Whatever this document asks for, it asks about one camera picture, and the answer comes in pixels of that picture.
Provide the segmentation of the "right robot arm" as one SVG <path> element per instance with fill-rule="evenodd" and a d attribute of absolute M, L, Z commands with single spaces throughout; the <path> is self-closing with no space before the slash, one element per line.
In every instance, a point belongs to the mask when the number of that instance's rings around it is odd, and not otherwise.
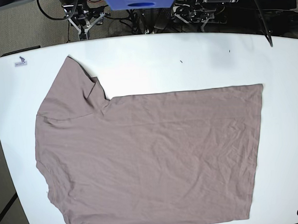
<path fill-rule="evenodd" d="M 68 21 L 72 25 L 87 27 L 96 19 L 103 19 L 107 4 L 103 0 L 54 0 L 56 10 L 46 7 L 46 2 L 36 0 L 39 11 L 49 20 Z"/>

